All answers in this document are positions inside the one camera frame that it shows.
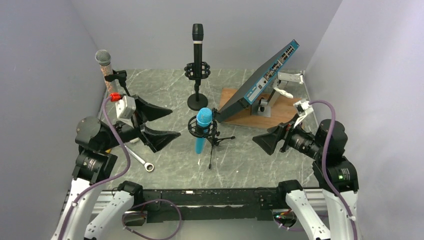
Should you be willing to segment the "blue microphone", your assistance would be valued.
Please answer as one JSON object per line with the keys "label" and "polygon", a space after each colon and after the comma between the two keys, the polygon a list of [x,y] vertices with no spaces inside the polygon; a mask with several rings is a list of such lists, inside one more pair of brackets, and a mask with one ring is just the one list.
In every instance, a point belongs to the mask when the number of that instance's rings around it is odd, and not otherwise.
{"label": "blue microphone", "polygon": [[201,108],[196,115],[196,132],[200,135],[200,137],[197,137],[195,141],[194,149],[196,154],[201,154],[204,149],[206,139],[203,135],[208,132],[208,128],[211,125],[212,120],[213,112],[207,107]]}

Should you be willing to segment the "black tripod shock mount stand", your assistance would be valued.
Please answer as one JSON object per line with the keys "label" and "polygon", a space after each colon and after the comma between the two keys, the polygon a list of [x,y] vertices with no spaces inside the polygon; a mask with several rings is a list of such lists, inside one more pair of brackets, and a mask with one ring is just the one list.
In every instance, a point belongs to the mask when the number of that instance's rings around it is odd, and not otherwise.
{"label": "black tripod shock mount stand", "polygon": [[[213,154],[214,148],[219,146],[220,143],[224,140],[233,140],[233,139],[236,138],[235,136],[219,138],[221,132],[218,131],[218,122],[216,120],[216,117],[220,113],[216,108],[212,108],[211,111],[212,111],[212,122],[211,122],[210,126],[208,127],[208,132],[204,133],[203,136],[202,136],[203,138],[205,138],[205,142],[208,141],[211,145],[208,169],[212,168],[212,154]],[[195,143],[196,143],[196,139],[201,137],[196,132],[196,128],[197,128],[196,116],[197,116],[197,114],[195,116],[191,117],[190,120],[187,123],[188,132],[193,137],[195,137]]]}

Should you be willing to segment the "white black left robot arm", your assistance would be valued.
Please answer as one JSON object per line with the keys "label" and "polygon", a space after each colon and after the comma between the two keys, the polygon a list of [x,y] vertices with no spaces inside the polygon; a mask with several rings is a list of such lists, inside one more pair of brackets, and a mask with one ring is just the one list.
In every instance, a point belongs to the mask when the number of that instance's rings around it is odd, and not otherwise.
{"label": "white black left robot arm", "polygon": [[82,119],[77,125],[75,142],[78,156],[72,172],[71,189],[64,211],[52,236],[54,240],[103,240],[110,229],[118,224],[128,210],[137,210],[147,201],[142,185],[122,182],[106,207],[96,216],[92,212],[107,182],[115,179],[112,170],[117,156],[109,153],[114,147],[124,147],[134,139],[140,139],[154,153],[180,136],[174,131],[153,130],[147,122],[172,113],[168,108],[144,101],[137,95],[112,93],[104,103],[114,102],[117,115],[128,118],[112,123],[106,117]]}

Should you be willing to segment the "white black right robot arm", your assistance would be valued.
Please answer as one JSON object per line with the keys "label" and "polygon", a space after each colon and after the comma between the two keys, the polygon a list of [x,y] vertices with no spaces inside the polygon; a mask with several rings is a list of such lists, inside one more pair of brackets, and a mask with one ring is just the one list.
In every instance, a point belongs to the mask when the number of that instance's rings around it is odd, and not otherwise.
{"label": "white black right robot arm", "polygon": [[276,203],[294,212],[310,240],[358,240],[358,174],[344,155],[348,141],[345,126],[339,121],[333,128],[330,124],[330,119],[322,120],[316,133],[311,133],[301,125],[295,126],[291,120],[269,128],[267,133],[252,140],[268,155],[283,141],[280,152],[294,149],[313,159],[313,174],[326,202],[329,227],[307,202],[306,192],[298,180],[280,182],[275,194]]}

